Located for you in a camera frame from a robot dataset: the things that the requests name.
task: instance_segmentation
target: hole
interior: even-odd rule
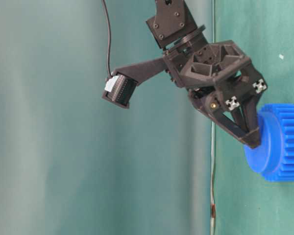
[[[237,73],[231,77],[228,78],[228,82],[232,85],[237,84],[242,79],[242,73],[241,71],[237,71]]]
[[[190,52],[191,52],[191,48],[190,47],[187,47],[187,48],[183,49],[183,53],[184,53],[185,56],[187,56],[188,54],[190,54]]]
[[[232,122],[234,122],[234,119],[233,119],[231,113],[225,112],[223,115],[226,116],[228,119],[230,119]]]
[[[165,0],[166,5],[170,6],[172,4],[172,0]]]
[[[199,89],[195,89],[194,93],[198,99],[203,98],[207,95],[209,95],[211,92],[214,92],[215,88],[214,87],[201,87]]]

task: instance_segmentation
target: robotic arm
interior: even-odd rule
[[[209,44],[184,0],[156,0],[156,16],[147,20],[161,58],[117,68],[103,98],[123,108],[137,86],[166,71],[186,88],[193,106],[238,141],[256,148],[260,132],[256,106],[267,84],[251,59],[233,42]],[[233,118],[224,113],[229,112]]]

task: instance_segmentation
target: gear teeth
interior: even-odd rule
[[[282,131],[282,159],[274,172],[262,174],[268,181],[294,181],[294,104],[267,104],[262,112],[274,113]]]

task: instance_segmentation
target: green backdrop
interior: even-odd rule
[[[161,54],[154,1],[107,5],[112,67]],[[0,1],[0,235],[209,233],[210,122],[165,74],[102,100],[106,45],[99,0]]]
[[[264,103],[294,103],[294,0],[216,0],[216,40],[231,39],[269,84]],[[294,235],[294,183],[267,183],[243,146],[221,129],[216,142],[217,235]]]

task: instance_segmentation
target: blue gear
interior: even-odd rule
[[[294,181],[294,104],[266,104],[258,120],[261,145],[244,146],[250,168],[270,182]]]

